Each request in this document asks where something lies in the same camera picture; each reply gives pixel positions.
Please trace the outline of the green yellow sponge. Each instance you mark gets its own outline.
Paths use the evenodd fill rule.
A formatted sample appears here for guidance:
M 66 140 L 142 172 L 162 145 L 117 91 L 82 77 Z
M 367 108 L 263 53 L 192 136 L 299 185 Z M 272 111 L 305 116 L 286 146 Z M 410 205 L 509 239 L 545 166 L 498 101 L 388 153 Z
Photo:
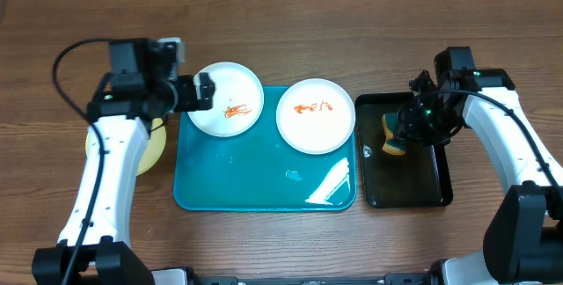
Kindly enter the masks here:
M 393 156 L 403 156 L 406 153 L 406 141 L 395 135 L 398 128 L 397 114 L 385 113 L 382 116 L 382 127 L 385 135 L 382 151 Z

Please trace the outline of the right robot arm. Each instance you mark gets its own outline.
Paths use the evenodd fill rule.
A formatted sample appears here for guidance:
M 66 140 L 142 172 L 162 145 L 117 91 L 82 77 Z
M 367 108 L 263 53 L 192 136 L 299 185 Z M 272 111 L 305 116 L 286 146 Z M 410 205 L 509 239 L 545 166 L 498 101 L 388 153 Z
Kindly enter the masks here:
M 446 259 L 443 284 L 554 284 L 562 281 L 562 167 L 540 140 L 503 69 L 479 69 L 469 47 L 448 47 L 422 71 L 396 114 L 382 118 L 385 148 L 447 144 L 461 129 L 481 141 L 504 199 L 482 247 Z

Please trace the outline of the yellow plate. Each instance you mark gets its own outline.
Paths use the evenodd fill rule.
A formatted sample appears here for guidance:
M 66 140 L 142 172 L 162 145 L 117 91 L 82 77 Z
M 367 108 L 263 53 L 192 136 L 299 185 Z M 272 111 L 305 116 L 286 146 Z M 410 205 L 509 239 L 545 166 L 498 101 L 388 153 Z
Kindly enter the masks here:
M 141 175 L 148 171 L 162 156 L 166 145 L 166 129 L 164 121 L 156 118 L 152 122 L 151 136 L 146 151 L 140 161 L 137 174 Z

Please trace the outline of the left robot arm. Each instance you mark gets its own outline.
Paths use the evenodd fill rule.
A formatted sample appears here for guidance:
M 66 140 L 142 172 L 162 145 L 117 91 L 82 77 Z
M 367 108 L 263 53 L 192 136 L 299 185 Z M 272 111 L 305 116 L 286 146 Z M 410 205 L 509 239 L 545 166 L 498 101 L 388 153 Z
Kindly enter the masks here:
M 215 84 L 207 73 L 181 76 L 178 37 L 108 39 L 111 69 L 81 109 L 90 146 L 77 198 L 56 246 L 33 257 L 39 284 L 188 284 L 185 267 L 149 269 L 133 252 L 130 216 L 138 168 L 156 127 L 171 113 L 206 111 Z

